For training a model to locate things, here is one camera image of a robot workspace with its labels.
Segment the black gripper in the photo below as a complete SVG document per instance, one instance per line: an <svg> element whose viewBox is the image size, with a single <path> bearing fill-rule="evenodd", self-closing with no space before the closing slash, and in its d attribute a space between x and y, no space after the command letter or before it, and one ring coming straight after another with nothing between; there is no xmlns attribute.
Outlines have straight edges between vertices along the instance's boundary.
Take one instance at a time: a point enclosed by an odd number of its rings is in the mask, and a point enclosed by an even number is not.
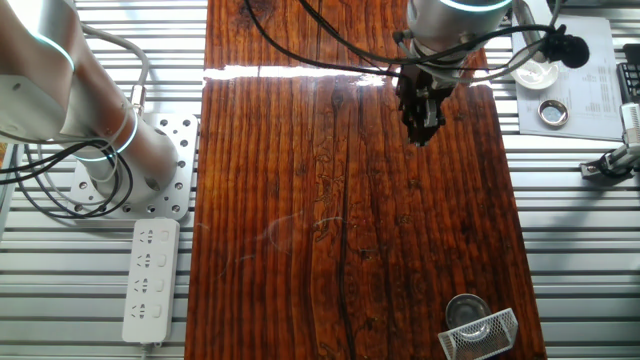
<svg viewBox="0 0 640 360"><path fill-rule="evenodd" d="M398 98L402 110L402 122L407 127L408 140L412 144L428 145L442 124L441 104L453 92L453 85L434 78L418 67L401 67L398 80ZM425 135L423 119L413 106L426 102Z"/></svg>

